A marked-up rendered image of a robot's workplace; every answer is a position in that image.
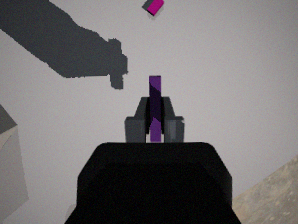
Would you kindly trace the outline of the small magenta block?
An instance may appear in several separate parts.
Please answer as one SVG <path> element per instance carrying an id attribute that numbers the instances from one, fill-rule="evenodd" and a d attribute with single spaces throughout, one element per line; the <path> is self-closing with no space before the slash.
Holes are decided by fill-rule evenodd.
<path id="1" fill-rule="evenodd" d="M 164 4 L 163 0 L 154 0 L 151 5 L 148 7 L 147 12 L 149 12 L 151 15 L 155 15 L 158 10 L 162 7 Z"/>

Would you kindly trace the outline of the purple rod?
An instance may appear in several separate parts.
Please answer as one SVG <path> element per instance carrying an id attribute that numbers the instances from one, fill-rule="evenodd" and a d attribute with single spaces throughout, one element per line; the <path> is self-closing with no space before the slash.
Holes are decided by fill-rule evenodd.
<path id="1" fill-rule="evenodd" d="M 150 142 L 161 142 L 161 76 L 149 76 Z"/>

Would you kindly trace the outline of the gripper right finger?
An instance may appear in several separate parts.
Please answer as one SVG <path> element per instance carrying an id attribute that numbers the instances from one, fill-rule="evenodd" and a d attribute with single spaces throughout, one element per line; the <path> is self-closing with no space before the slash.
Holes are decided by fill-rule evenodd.
<path id="1" fill-rule="evenodd" d="M 161 134 L 164 143 L 184 142 L 185 120 L 175 116 L 170 97 L 161 97 Z"/>

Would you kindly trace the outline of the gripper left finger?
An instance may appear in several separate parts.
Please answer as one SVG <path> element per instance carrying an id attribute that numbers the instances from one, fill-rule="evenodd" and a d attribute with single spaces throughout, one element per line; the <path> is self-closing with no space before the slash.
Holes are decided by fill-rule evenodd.
<path id="1" fill-rule="evenodd" d="M 126 143 L 146 143 L 146 134 L 150 131 L 150 99 L 141 97 L 134 117 L 126 117 Z"/>

